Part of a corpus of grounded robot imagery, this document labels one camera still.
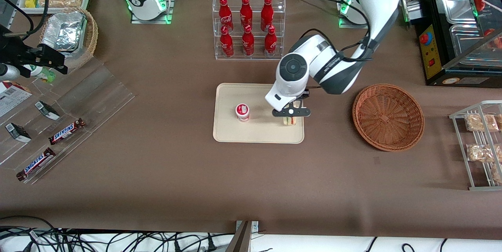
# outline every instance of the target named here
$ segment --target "woven basket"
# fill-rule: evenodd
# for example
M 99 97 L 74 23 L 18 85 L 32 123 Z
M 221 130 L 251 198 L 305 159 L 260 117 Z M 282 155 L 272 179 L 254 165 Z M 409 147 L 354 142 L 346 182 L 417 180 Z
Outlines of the woven basket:
M 422 109 L 409 93 L 392 84 L 364 88 L 354 101 L 352 116 L 361 136 L 384 151 L 408 150 L 424 133 Z
M 87 26 L 85 29 L 85 39 L 83 45 L 84 53 L 78 58 L 67 57 L 65 59 L 64 63 L 69 69 L 80 68 L 82 65 L 87 63 L 93 57 L 94 51 L 96 49 L 97 35 L 98 35 L 96 21 L 88 11 L 78 7 L 71 7 L 63 10 L 64 13 L 71 13 L 74 11 L 78 11 L 85 14 L 87 18 Z M 46 21 L 42 27 L 42 34 L 40 34 L 40 42 L 42 42 L 42 38 L 44 37 L 45 29 L 47 28 L 47 23 L 48 22 Z

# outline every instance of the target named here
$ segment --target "beige tray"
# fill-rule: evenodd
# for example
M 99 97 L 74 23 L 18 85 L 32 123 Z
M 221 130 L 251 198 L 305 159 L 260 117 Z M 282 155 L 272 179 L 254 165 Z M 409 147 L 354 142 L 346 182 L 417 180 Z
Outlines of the beige tray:
M 265 100 L 271 84 L 222 83 L 216 89 L 213 137 L 219 142 L 291 143 L 303 141 L 303 118 L 296 125 L 284 125 L 282 118 L 272 116 Z M 249 106 L 249 120 L 240 122 L 235 106 Z

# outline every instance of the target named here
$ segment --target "metal tray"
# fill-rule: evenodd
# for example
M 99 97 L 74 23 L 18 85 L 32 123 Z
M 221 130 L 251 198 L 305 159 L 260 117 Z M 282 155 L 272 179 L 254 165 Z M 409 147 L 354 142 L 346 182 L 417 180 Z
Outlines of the metal tray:
M 476 20 L 469 0 L 443 0 L 448 23 L 475 24 Z
M 462 52 L 481 40 L 479 31 L 475 25 L 452 25 L 450 27 L 450 35 L 453 41 L 455 56 L 462 54 Z M 500 49 L 495 51 L 480 50 L 470 53 L 460 62 L 466 65 L 500 67 L 502 66 L 502 52 Z

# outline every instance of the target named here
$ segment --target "clear acrylic display stand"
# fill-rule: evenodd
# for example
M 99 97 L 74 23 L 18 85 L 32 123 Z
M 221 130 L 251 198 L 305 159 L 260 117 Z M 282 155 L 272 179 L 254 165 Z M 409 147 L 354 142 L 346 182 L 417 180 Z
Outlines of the clear acrylic display stand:
M 244 30 L 240 24 L 240 7 L 242 0 L 228 0 L 228 6 L 232 10 L 233 31 L 230 36 L 233 40 L 232 57 L 227 58 L 221 50 L 221 22 L 219 18 L 219 0 L 213 0 L 213 32 L 215 35 L 215 57 L 221 60 L 279 60 L 284 55 L 284 31 L 286 24 L 286 0 L 272 0 L 274 9 L 274 20 L 272 24 L 276 27 L 276 53 L 274 57 L 265 56 L 265 36 L 266 32 L 260 29 L 262 8 L 265 0 L 249 0 L 249 5 L 253 9 L 253 35 L 255 36 L 255 53 L 251 56 L 245 56 L 242 53 L 242 34 Z
M 59 161 L 86 140 L 104 122 L 133 99 L 133 94 L 108 71 L 101 61 L 91 58 L 89 62 L 67 75 L 56 73 L 52 83 L 38 79 L 27 84 L 18 81 L 30 89 L 32 95 L 0 117 L 0 167 L 13 170 L 12 178 L 34 161 L 47 148 L 56 156 L 36 174 L 25 179 L 24 183 L 33 184 L 45 175 Z M 35 107 L 41 100 L 51 105 L 60 118 L 51 120 L 43 116 Z M 49 137 L 82 118 L 83 128 L 78 129 L 56 145 L 50 145 Z M 5 129 L 5 125 L 14 123 L 25 128 L 32 138 L 28 143 L 14 140 Z

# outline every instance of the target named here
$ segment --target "snickers bar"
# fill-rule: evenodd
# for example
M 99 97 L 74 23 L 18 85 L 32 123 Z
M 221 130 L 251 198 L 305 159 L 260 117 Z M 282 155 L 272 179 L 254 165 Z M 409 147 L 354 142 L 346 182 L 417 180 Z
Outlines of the snickers bar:
M 69 137 L 71 134 L 76 132 L 77 129 L 80 129 L 83 126 L 85 126 L 85 122 L 82 120 L 82 118 L 79 118 L 78 120 L 73 122 L 71 125 L 62 129 L 61 132 L 58 132 L 57 134 L 54 134 L 52 137 L 50 137 L 49 141 L 50 141 L 51 145 L 55 145 L 59 141 Z
M 50 161 L 55 156 L 56 154 L 50 148 L 45 149 L 45 151 L 38 158 L 31 162 L 24 170 L 17 173 L 16 177 L 20 181 L 25 180 L 29 175 L 35 174 L 38 171 L 37 168 L 45 165 L 45 163 Z

